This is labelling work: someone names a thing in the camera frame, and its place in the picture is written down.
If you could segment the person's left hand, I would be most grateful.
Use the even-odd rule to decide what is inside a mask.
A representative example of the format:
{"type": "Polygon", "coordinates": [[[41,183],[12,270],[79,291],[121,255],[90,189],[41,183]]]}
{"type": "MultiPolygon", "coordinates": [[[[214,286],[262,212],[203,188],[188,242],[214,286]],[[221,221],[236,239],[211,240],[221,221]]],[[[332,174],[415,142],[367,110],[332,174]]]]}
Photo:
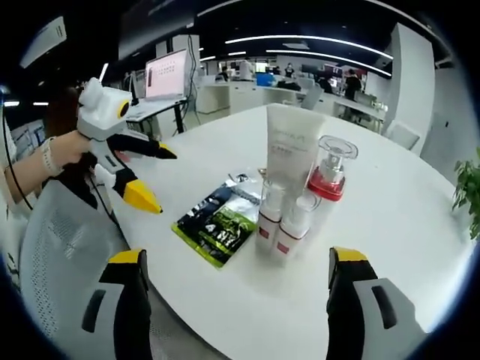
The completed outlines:
{"type": "Polygon", "coordinates": [[[78,130],[57,136],[50,144],[52,159],[57,167],[77,164],[90,151],[90,141],[78,130]]]}

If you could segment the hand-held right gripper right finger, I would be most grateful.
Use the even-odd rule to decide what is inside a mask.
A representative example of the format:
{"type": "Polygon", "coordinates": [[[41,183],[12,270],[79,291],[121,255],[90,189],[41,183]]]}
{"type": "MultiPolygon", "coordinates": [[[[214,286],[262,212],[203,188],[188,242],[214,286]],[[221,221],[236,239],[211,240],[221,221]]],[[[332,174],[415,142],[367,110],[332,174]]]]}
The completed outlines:
{"type": "Polygon", "coordinates": [[[327,359],[407,359],[427,337],[415,305],[368,258],[329,249],[327,359]]]}

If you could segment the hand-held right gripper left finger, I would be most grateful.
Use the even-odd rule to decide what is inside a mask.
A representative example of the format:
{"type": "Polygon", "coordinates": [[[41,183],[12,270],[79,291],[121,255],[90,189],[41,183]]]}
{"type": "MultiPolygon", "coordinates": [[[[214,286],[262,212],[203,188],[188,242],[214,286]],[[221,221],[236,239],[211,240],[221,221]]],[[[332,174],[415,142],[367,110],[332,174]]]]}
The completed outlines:
{"type": "Polygon", "coordinates": [[[95,281],[60,303],[54,344],[68,359],[151,359],[144,249],[117,253],[95,281]]]}

